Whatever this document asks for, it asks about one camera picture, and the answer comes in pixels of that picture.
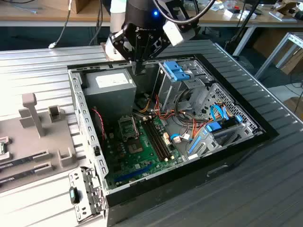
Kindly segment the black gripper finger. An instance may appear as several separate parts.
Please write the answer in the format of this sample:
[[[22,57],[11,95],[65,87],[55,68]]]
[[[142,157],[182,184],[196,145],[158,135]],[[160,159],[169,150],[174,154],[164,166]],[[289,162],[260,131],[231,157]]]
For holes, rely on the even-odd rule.
[[[141,57],[139,58],[139,74],[145,70],[145,62],[153,60],[161,52],[170,45],[170,41],[164,31],[159,33],[152,33],[147,36],[147,41],[143,46]]]
[[[136,26],[132,23],[124,23],[119,32],[110,35],[110,41],[114,48],[124,57],[131,61],[133,73],[140,74],[140,57],[137,52]]]

